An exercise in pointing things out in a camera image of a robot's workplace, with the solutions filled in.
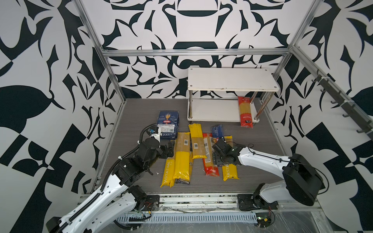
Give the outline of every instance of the barilla box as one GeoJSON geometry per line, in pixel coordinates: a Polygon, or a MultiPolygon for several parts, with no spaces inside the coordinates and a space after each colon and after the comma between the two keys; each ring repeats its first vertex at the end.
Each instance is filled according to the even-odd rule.
{"type": "Polygon", "coordinates": [[[179,130],[179,112],[178,111],[160,111],[158,115],[158,132],[160,138],[166,140],[175,140],[179,130]]]}

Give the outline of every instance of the spaghetti package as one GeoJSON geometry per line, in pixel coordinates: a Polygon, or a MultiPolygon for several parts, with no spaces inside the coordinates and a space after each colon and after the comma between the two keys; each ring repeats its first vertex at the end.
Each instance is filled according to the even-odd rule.
{"type": "Polygon", "coordinates": [[[219,176],[219,170],[216,165],[213,163],[213,149],[212,145],[214,144],[213,137],[211,133],[203,134],[203,141],[206,151],[206,157],[203,159],[203,166],[205,168],[205,174],[207,176],[219,176]]]}
{"type": "Polygon", "coordinates": [[[175,149],[174,179],[190,180],[190,133],[178,133],[175,149]]]}
{"type": "MultiPolygon", "coordinates": [[[[233,147],[233,137],[232,136],[225,136],[225,141],[227,144],[229,144],[231,147],[233,147]]],[[[237,167],[234,164],[227,164],[222,167],[223,170],[223,180],[226,181],[227,179],[237,179],[237,167]]]]}
{"type": "Polygon", "coordinates": [[[193,162],[194,162],[193,152],[191,151],[190,156],[189,156],[189,179],[183,179],[183,178],[176,179],[176,181],[175,181],[176,183],[190,185],[190,178],[192,176],[193,162]]]}
{"type": "Polygon", "coordinates": [[[227,179],[237,179],[237,167],[234,164],[226,164],[222,167],[223,170],[223,180],[226,181],[227,179]]]}
{"type": "Polygon", "coordinates": [[[201,124],[191,124],[189,125],[189,130],[192,138],[193,159],[207,158],[201,124]]]}
{"type": "Polygon", "coordinates": [[[174,186],[175,179],[173,178],[173,173],[175,171],[175,151],[173,157],[166,159],[166,165],[164,166],[163,179],[161,187],[163,186],[174,186]]]}
{"type": "Polygon", "coordinates": [[[246,128],[252,128],[253,119],[251,118],[250,98],[239,96],[238,104],[239,104],[239,117],[241,119],[241,126],[246,127],[246,128]]]}

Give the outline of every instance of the shelf board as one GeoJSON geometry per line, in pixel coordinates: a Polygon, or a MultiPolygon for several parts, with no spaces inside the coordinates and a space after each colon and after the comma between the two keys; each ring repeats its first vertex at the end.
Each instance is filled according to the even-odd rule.
{"type": "Polygon", "coordinates": [[[276,92],[279,86],[267,69],[191,67],[188,90],[276,92]]]}
{"type": "MultiPolygon", "coordinates": [[[[251,117],[253,123],[257,114],[254,103],[250,104],[251,117]]],[[[192,99],[192,118],[189,121],[206,122],[241,122],[239,117],[238,100],[220,100],[220,99],[192,99]]]]}

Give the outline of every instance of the gray floor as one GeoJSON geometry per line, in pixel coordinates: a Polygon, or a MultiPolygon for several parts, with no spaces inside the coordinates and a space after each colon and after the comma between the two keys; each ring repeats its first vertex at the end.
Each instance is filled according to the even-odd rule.
{"type": "MultiPolygon", "coordinates": [[[[260,106],[259,101],[255,100],[254,103],[258,109],[260,106]]],[[[147,125],[157,121],[160,110],[179,111],[179,132],[189,131],[189,122],[186,116],[187,100],[128,99],[109,152],[109,157],[103,169],[103,175],[107,173],[110,166],[118,159],[118,156],[124,155],[136,146],[141,130],[147,125]]],[[[212,126],[222,124],[224,135],[232,135],[233,141],[244,145],[252,143],[256,150],[282,155],[281,149],[265,114],[262,114],[260,122],[255,124],[252,129],[243,128],[240,126],[240,123],[231,122],[195,123],[202,124],[204,133],[211,133],[212,126]]],[[[135,185],[141,186],[147,193],[252,192],[260,183],[272,183],[280,180],[278,176],[255,167],[237,166],[240,180],[228,179],[227,181],[223,181],[221,168],[219,168],[220,177],[206,176],[202,159],[195,159],[191,184],[189,186],[175,184],[172,188],[168,186],[160,188],[165,163],[164,159],[158,159],[150,169],[154,175],[151,176],[146,173],[135,185]]]]}

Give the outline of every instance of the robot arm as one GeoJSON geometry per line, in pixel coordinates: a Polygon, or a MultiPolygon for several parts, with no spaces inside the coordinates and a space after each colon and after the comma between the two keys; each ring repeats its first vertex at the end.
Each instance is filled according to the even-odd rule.
{"type": "Polygon", "coordinates": [[[323,179],[308,161],[299,154],[292,157],[279,156],[256,151],[236,144],[231,147],[223,140],[213,145],[218,166],[226,164],[256,167],[284,179],[272,184],[260,184],[250,200],[245,200],[245,210],[267,208],[276,201],[296,200],[312,206],[317,193],[323,186],[323,179]]]}
{"type": "Polygon", "coordinates": [[[47,222],[50,233],[99,232],[120,214],[140,211],[147,195],[138,185],[132,184],[143,177],[144,172],[151,174],[149,168],[158,158],[173,156],[173,144],[169,142],[167,145],[160,145],[158,133],[151,134],[150,138],[142,142],[143,133],[151,127],[157,132],[155,124],[146,127],[140,134],[141,143],[123,158],[119,157],[103,184],[83,203],[62,218],[53,217],[47,222]],[[118,201],[111,203],[123,192],[125,194],[118,201]]]}

